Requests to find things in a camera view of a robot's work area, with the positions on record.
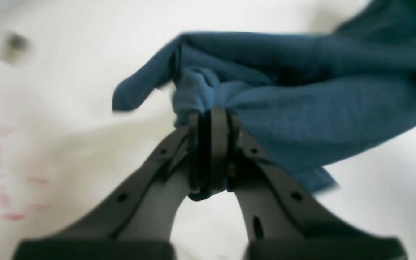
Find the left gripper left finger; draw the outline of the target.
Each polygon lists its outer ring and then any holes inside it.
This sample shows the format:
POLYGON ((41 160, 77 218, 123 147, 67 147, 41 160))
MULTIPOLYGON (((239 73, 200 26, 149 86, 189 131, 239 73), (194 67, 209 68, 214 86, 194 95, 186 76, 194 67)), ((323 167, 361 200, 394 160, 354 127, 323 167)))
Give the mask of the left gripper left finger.
POLYGON ((96 208, 52 236, 21 242, 14 260, 175 260, 183 199, 208 197, 208 114, 191 113, 96 208))

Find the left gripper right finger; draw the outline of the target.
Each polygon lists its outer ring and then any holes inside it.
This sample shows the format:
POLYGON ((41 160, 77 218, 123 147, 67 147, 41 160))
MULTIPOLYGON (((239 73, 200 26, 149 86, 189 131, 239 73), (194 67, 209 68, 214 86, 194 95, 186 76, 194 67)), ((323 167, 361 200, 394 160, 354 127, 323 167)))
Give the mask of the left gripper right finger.
POLYGON ((396 238, 340 220, 282 171, 236 115, 210 111, 210 189, 231 191, 249 245, 246 260, 406 260, 396 238))

